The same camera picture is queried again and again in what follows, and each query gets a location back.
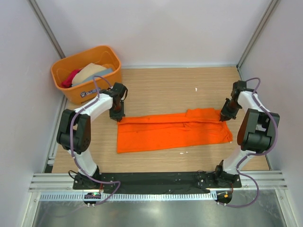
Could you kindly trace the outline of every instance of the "orange laundry basket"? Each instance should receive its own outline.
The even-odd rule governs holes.
[[[80,105],[82,102],[96,96],[97,91],[94,86],[94,82],[91,80],[70,88],[61,87],[61,83],[68,78],[69,74],[73,70],[83,69],[90,63],[111,68],[113,72],[104,75],[103,77],[112,85],[115,82],[122,82],[121,62],[109,46],[97,46],[95,48],[61,59],[57,61],[51,68],[53,80],[56,87],[61,90],[67,99],[74,104]],[[105,82],[103,79],[97,78],[96,82],[100,89],[108,88],[107,82]]]

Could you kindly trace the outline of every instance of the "wooden floor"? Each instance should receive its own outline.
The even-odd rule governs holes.
[[[221,109],[239,80],[235,67],[181,69],[127,69],[122,71],[128,87],[126,116],[183,113],[187,109]],[[213,171],[237,147],[237,133],[244,117],[227,122],[232,143],[173,148],[137,153],[116,153],[117,124],[105,112],[92,123],[90,150],[101,172]],[[77,171],[73,159],[58,148],[53,173]],[[268,170],[265,157],[254,157],[243,170]]]

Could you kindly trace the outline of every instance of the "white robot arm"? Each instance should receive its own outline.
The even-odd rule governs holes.
[[[121,121],[122,117],[125,116],[124,100],[126,96],[127,88],[123,84],[115,83],[112,88],[102,90],[99,96],[95,97],[84,106],[75,110],[66,109],[62,113],[57,134],[57,142],[61,144],[65,150],[68,150],[68,152],[71,153],[71,120],[76,113],[80,112],[74,123],[74,125],[77,125],[77,129],[73,130],[73,146],[75,158],[81,166],[81,169],[78,170],[78,174],[82,175],[80,176],[81,179],[86,178],[84,172],[95,179],[99,178],[99,168],[93,161],[89,150],[91,122],[106,110],[109,110],[111,119]]]
[[[246,81],[240,80],[233,84],[232,98],[226,99],[221,110],[221,121],[235,119],[239,109],[243,109],[246,113],[238,132],[239,146],[232,155],[222,160],[215,171],[217,183],[222,187],[235,183],[234,181],[239,178],[238,171],[254,157],[251,154],[262,155],[273,145],[276,136],[274,123],[264,111],[269,112],[276,126],[280,120],[280,116],[266,109],[257,93],[247,88],[246,84]],[[245,156],[247,156],[246,159],[238,166]]]

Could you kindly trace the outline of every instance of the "black base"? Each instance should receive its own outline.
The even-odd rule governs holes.
[[[214,180],[214,172],[175,172],[175,173],[103,173],[102,181],[120,181],[117,194],[201,194],[209,193],[210,188],[220,188]],[[82,180],[74,183],[73,189],[99,189],[100,184]],[[112,193],[117,184],[105,184],[104,193]],[[241,188],[241,181],[233,184],[234,188]]]
[[[101,181],[101,175],[98,166],[92,178]],[[100,189],[100,184],[90,180],[85,175],[77,173],[77,175],[75,175],[75,180],[72,188],[75,190]]]

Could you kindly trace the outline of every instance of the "orange towel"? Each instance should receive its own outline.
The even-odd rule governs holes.
[[[221,122],[220,110],[125,117],[118,123],[117,152],[138,152],[194,145],[226,143],[232,133]]]

